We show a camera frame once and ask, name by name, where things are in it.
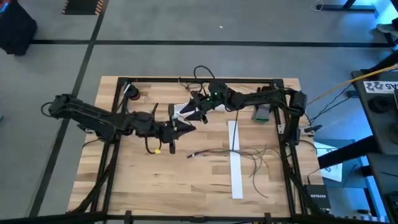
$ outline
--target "metal frame leg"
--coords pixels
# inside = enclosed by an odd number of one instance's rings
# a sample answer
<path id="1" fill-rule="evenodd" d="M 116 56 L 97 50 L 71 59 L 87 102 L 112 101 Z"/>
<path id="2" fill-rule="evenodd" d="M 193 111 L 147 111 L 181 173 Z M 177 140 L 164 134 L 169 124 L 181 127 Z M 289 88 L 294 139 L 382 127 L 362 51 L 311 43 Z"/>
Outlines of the metal frame leg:
<path id="1" fill-rule="evenodd" d="M 342 5 L 331 5 L 331 4 L 318 4 L 317 10 L 322 11 L 352 11 L 352 12 L 375 12 L 376 8 L 374 6 L 353 6 L 355 0 L 347 0 L 346 3 Z"/>
<path id="2" fill-rule="evenodd" d="M 373 136 L 366 137 L 346 147 L 318 157 L 319 168 L 323 169 L 359 156 L 365 156 L 369 152 L 378 153 L 378 146 Z"/>

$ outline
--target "sticker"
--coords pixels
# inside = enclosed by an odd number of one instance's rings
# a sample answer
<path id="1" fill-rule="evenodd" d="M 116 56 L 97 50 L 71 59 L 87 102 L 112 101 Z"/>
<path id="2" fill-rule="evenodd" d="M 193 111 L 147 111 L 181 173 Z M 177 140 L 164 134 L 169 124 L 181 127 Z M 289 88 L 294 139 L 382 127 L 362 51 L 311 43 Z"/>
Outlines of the sticker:
<path id="1" fill-rule="evenodd" d="M 398 82 L 371 81 L 363 82 L 366 93 L 394 93 L 398 89 Z"/>

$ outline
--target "wooden tabletop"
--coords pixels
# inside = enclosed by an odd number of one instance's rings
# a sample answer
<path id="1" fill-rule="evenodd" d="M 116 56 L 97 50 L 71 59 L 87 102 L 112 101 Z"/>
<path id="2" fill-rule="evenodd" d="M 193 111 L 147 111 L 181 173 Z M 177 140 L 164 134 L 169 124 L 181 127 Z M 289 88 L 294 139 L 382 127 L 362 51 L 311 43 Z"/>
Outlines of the wooden tabletop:
<path id="1" fill-rule="evenodd" d="M 118 77 L 102 77 L 95 105 L 111 110 Z M 296 78 L 285 78 L 286 87 L 300 89 Z M 190 94 L 178 83 L 135 83 L 141 92 L 137 101 L 129 101 L 129 111 L 150 112 L 159 103 L 155 118 L 168 120 L 169 103 L 186 103 Z M 229 83 L 235 91 L 251 93 L 264 84 Z M 253 147 L 258 150 L 270 147 L 279 152 L 279 142 L 273 113 L 265 124 L 251 120 L 253 107 L 239 111 L 238 130 L 240 149 Z M 231 199 L 231 179 L 229 156 L 205 154 L 187 159 L 187 155 L 203 149 L 228 149 L 227 121 L 235 120 L 236 112 L 211 111 L 208 124 L 192 122 L 197 130 L 183 135 L 176 141 L 176 154 L 169 154 L 168 144 L 164 144 L 161 154 L 148 154 L 144 140 L 135 135 L 121 138 L 118 163 L 109 204 L 109 214 L 122 215 L 131 210 L 133 215 L 171 216 L 217 216 L 217 217 L 289 217 L 284 173 L 278 154 L 272 150 L 263 156 L 263 164 L 256 174 L 256 187 L 268 198 L 260 196 L 253 187 L 254 162 L 241 158 L 243 199 Z M 303 117 L 302 125 L 308 121 Z M 96 139 L 87 135 L 86 141 Z M 150 139 L 150 149 L 155 149 L 159 140 Z M 302 180 L 307 183 L 307 175 L 319 168 L 314 148 L 301 142 L 297 147 Z M 69 210 L 78 206 L 95 184 L 98 165 L 103 150 L 102 142 L 87 145 L 82 152 L 80 165 L 70 197 Z M 312 184 L 323 184 L 320 172 L 311 174 Z"/>

